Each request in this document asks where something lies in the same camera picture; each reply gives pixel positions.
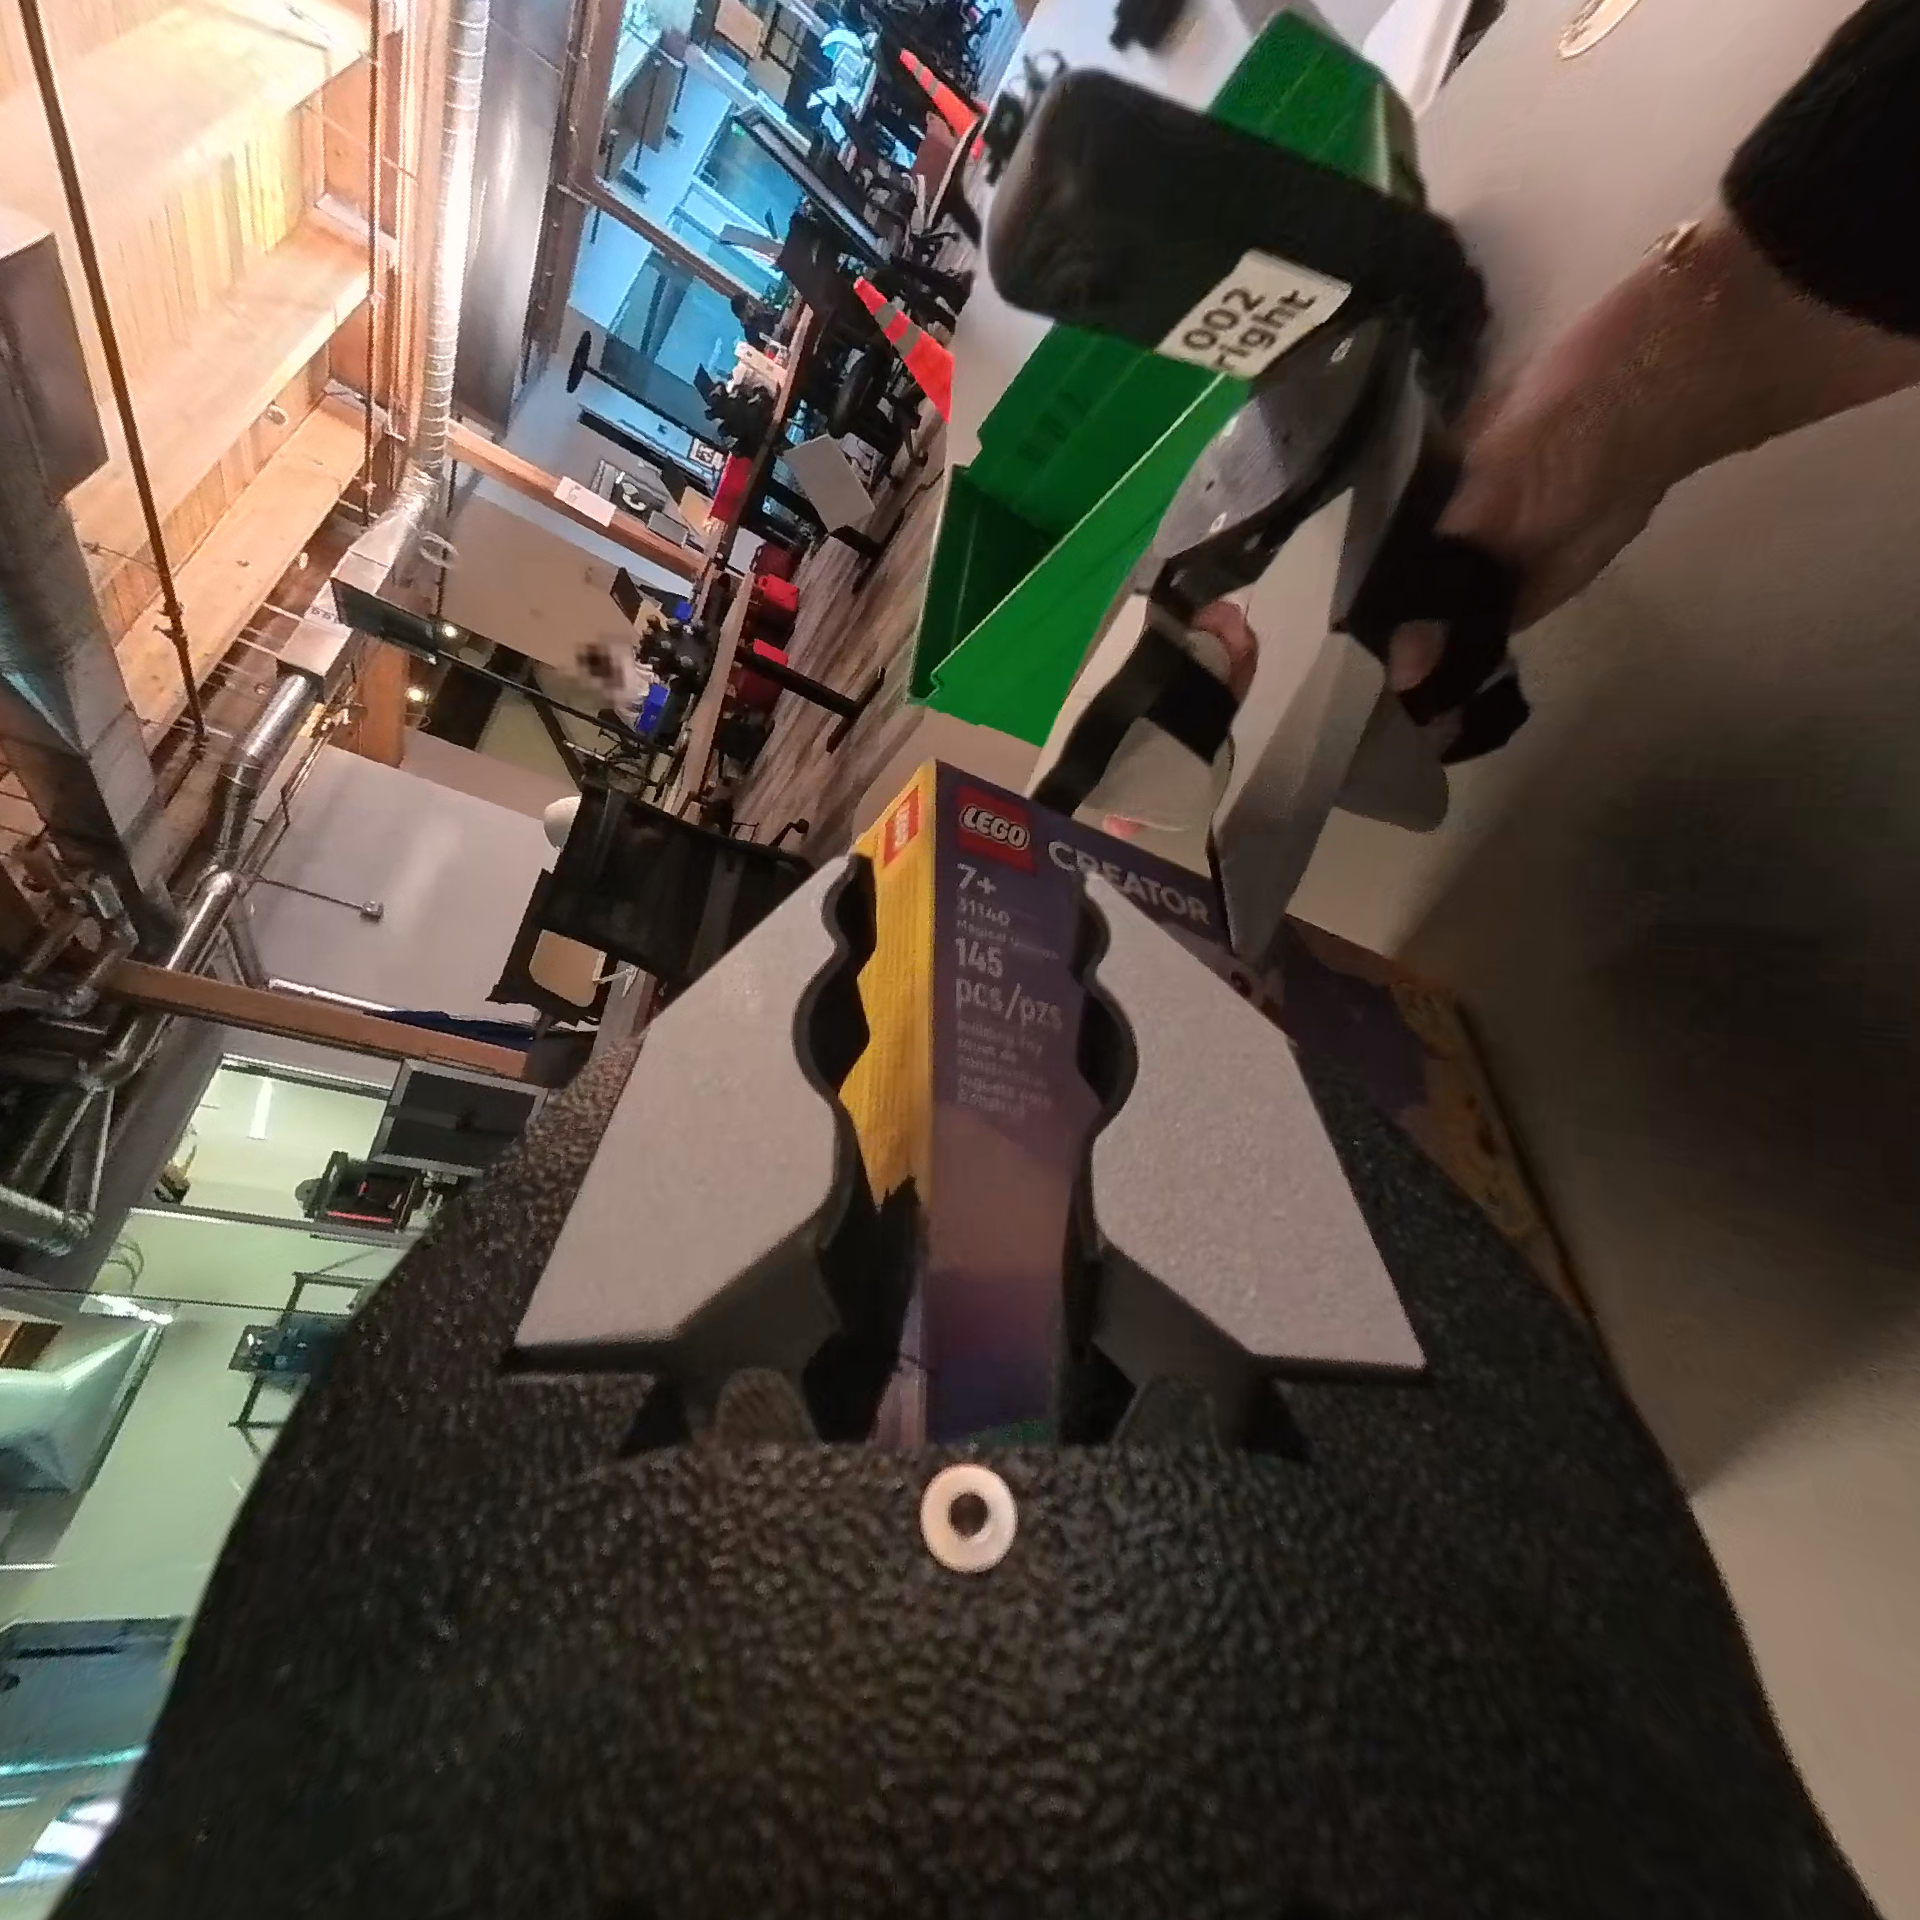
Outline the green plastic bin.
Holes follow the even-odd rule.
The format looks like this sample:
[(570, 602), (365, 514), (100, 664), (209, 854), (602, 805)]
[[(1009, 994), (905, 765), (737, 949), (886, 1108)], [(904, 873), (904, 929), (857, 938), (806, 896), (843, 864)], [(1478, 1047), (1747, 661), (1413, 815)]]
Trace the green plastic bin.
[[(1040, 5), (1021, 55), (1112, 68), (1370, 185), (1418, 185), (1409, 110), (1308, 6), (1194, 5), (1118, 53), (1113, 5)], [(949, 477), (905, 698), (1040, 744), (1115, 594), (1243, 380), (1004, 301), (986, 268), (952, 342)]]

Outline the black mesh office chair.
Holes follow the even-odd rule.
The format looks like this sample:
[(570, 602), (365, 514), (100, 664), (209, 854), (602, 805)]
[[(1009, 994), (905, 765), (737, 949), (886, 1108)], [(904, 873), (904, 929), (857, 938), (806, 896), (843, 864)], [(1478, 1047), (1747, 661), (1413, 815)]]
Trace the black mesh office chair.
[(608, 783), (550, 801), (542, 826), (557, 857), (490, 1001), (550, 1024), (600, 1021), (629, 976), (683, 989), (811, 874), (781, 837), (732, 837)]

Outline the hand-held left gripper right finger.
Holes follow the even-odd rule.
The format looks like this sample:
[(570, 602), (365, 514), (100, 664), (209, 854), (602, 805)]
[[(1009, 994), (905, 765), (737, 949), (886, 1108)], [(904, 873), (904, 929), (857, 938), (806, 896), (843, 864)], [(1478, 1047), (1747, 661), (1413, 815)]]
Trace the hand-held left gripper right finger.
[(1062, 1250), (1059, 1434), (1123, 1440), (1166, 1389), (1234, 1448), (1285, 1384), (1414, 1384), (1425, 1344), (1293, 1044), (1113, 879), (1078, 887), (1093, 1095)]

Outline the lego set cardboard box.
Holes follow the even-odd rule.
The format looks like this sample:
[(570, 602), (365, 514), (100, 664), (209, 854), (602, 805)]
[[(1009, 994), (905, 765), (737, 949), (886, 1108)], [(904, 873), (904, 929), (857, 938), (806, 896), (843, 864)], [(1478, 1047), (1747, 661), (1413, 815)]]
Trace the lego set cardboard box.
[(843, 1096), (908, 1250), (882, 1445), (1021, 1445), (1052, 1424), (1073, 1175), (1097, 1112), (1077, 1057), (1090, 878), (1283, 1025), (1306, 1062), (1348, 1073), (1590, 1317), (1467, 1017), (1410, 964), (1290, 919), (1277, 956), (1250, 966), (1212, 878), (937, 758), (856, 849), (872, 862), (877, 944), (859, 976), (872, 1041)]

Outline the silver ventilation duct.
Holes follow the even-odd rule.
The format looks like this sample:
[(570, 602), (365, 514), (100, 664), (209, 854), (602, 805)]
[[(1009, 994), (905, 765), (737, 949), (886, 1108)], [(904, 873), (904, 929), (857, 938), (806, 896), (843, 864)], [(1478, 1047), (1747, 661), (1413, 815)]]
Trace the silver ventilation duct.
[(337, 592), (402, 584), (441, 535), (490, 17), (490, 1), (421, 5), (416, 47), (406, 55), (416, 142), (401, 191), (410, 270), (401, 325), (405, 452), (392, 503), (334, 572)]

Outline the person's right forearm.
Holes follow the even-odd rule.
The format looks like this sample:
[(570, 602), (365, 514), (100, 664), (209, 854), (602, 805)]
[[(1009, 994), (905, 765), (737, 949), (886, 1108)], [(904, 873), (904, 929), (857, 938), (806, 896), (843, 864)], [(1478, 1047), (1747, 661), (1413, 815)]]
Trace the person's right forearm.
[(1738, 228), (1792, 296), (1784, 434), (1764, 444), (1916, 388), (1918, 5), (1860, 5), (1747, 133), (1697, 221)]

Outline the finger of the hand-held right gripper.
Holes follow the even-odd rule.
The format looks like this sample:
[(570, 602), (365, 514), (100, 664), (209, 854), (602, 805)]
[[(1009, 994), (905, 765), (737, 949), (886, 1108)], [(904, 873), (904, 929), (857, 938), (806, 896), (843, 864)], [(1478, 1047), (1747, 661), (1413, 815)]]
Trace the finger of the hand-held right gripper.
[(1433, 831), (1450, 814), (1435, 746), (1348, 636), (1261, 640), (1227, 744), (1209, 860), (1245, 964), (1277, 959), (1290, 902), (1336, 810), (1406, 831)]
[(1232, 769), (1250, 629), (1232, 602), (1179, 614), (1126, 597), (1046, 734), (1028, 796), (1107, 822), (1205, 822)]

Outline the person's right hand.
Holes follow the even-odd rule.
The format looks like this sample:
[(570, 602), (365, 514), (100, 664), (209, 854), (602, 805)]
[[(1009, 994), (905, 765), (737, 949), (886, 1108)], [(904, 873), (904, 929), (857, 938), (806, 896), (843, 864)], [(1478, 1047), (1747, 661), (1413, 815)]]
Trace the person's right hand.
[(1676, 231), (1482, 405), (1442, 529), (1507, 564), (1524, 632), (1682, 479), (1785, 431), (1792, 296), (1722, 221)]

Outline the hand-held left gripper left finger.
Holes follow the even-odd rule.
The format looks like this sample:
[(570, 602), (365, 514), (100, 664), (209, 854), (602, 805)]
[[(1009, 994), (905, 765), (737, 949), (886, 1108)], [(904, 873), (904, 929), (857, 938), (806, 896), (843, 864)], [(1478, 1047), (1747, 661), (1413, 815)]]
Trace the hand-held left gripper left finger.
[(651, 1021), (505, 1377), (636, 1376), (698, 1429), (768, 1373), (827, 1445), (913, 1445), (922, 1197), (848, 1104), (876, 949), (873, 864), (829, 862)]

